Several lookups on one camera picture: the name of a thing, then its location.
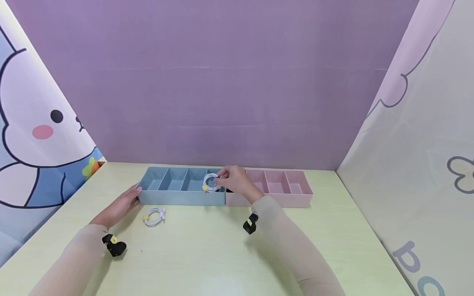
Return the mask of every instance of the beige sleeve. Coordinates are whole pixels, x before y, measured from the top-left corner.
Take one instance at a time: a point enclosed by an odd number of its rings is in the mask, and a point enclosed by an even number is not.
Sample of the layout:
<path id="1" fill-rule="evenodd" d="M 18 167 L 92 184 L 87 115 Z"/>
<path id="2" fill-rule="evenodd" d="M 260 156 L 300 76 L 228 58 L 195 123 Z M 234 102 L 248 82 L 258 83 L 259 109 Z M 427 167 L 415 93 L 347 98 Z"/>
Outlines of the beige sleeve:
<path id="1" fill-rule="evenodd" d="M 31 296 L 81 296 L 91 279 L 96 263 L 106 250 L 102 237 L 107 228 L 87 225 L 69 242 L 64 252 L 40 279 Z"/>
<path id="2" fill-rule="evenodd" d="M 258 215 L 257 230 L 289 266 L 303 295 L 344 295 L 336 275 L 321 253 L 271 196 L 254 202 L 252 211 Z"/>

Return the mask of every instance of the purple backdrop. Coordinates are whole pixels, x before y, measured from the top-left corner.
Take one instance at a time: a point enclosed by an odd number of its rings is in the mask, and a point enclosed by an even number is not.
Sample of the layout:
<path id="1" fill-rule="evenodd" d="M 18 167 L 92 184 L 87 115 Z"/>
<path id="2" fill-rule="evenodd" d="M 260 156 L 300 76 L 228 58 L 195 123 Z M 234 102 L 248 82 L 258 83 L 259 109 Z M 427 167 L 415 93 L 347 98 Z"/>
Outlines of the purple backdrop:
<path id="1" fill-rule="evenodd" d="M 107 160 L 334 170 L 416 0 L 9 0 Z"/>

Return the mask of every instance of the white cable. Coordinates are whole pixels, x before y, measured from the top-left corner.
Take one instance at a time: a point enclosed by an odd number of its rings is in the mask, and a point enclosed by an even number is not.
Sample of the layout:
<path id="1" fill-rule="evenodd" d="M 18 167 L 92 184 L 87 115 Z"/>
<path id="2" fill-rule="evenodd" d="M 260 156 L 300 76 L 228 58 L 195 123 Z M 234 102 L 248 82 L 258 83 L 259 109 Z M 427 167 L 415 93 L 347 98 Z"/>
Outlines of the white cable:
<path id="1" fill-rule="evenodd" d="M 153 213 L 160 213 L 160 219 L 154 221 L 154 222 L 150 222 L 150 216 L 151 214 Z M 145 216 L 143 216 L 143 222 L 145 222 L 145 224 L 147 226 L 150 226 L 150 227 L 153 227 L 153 226 L 157 226 L 158 224 L 161 223 L 161 221 L 164 220 L 164 215 L 166 213 L 166 209 L 165 208 L 159 208 L 159 207 L 153 207 L 151 209 L 148 210 L 148 212 L 146 213 Z"/>
<path id="2" fill-rule="evenodd" d="M 211 187 L 207 184 L 207 180 L 209 179 L 215 179 L 215 178 L 219 178 L 219 175 L 218 174 L 214 174 L 214 173 L 209 173 L 207 174 L 206 176 L 204 176 L 204 181 L 202 182 L 202 190 L 204 190 L 204 192 L 215 192 L 215 191 L 219 191 L 220 190 L 220 186 L 219 185 L 215 185 L 214 187 Z"/>

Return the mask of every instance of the white backdrop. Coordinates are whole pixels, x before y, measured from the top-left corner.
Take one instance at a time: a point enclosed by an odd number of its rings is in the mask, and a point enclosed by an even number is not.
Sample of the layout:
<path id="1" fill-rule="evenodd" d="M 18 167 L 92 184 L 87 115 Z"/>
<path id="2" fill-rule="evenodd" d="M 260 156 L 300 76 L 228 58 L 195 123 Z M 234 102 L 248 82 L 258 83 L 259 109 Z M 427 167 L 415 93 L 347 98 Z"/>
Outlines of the white backdrop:
<path id="1" fill-rule="evenodd" d="M 472 0 L 420 1 L 337 171 L 419 295 L 474 295 L 473 11 Z"/>

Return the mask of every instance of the finger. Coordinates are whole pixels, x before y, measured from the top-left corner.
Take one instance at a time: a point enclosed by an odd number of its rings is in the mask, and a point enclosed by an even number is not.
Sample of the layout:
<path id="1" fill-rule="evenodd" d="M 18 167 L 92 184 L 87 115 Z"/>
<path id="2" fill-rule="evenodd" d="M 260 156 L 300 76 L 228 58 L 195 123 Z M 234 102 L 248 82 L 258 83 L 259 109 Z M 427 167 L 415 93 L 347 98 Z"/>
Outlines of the finger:
<path id="1" fill-rule="evenodd" d="M 223 167 L 222 169 L 220 169 L 220 171 L 217 172 L 217 175 L 220 177 L 224 175 L 225 173 L 227 173 L 227 170 L 225 167 Z"/>
<path id="2" fill-rule="evenodd" d="M 134 189 L 131 192 L 128 192 L 127 194 L 125 194 L 124 197 L 128 199 L 131 203 L 133 199 L 135 199 L 140 194 L 140 192 L 142 192 L 142 188 L 138 187 L 137 189 Z"/>
<path id="3" fill-rule="evenodd" d="M 131 204 L 131 206 L 130 206 L 130 208 L 133 209 L 133 208 L 134 208 L 135 206 L 137 206 L 139 203 L 140 203 L 140 200 L 139 200 L 138 198 L 134 199 L 133 202 L 132 202 L 132 204 Z"/>
<path id="4" fill-rule="evenodd" d="M 217 173 L 218 176 L 221 176 L 223 175 L 224 173 L 226 172 L 230 172 L 232 170 L 232 167 L 233 165 L 226 165 L 225 167 L 223 167 L 222 169 L 220 169 L 220 171 Z"/>
<path id="5" fill-rule="evenodd" d="M 138 185 L 138 183 L 135 184 L 135 185 L 132 185 L 132 187 L 130 187 L 129 189 L 125 190 L 125 192 L 122 193 L 122 195 L 127 195 L 127 194 L 129 194 L 130 192 L 133 192 L 133 191 L 135 190 L 135 187 L 136 187 L 137 185 Z"/>
<path id="6" fill-rule="evenodd" d="M 219 186 L 225 187 L 227 184 L 228 179 L 222 179 L 222 178 L 215 178 L 214 183 L 216 183 Z"/>

